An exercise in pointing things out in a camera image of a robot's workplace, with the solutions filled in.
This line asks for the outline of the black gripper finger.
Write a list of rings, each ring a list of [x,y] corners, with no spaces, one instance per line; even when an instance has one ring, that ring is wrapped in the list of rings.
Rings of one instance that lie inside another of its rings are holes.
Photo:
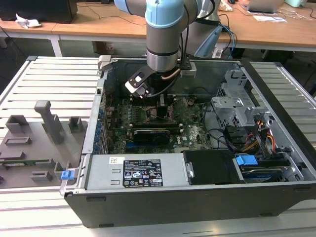
[[[165,99],[164,95],[160,95],[157,101],[157,116],[162,119],[165,118],[167,115],[167,110],[168,110],[167,100]]]

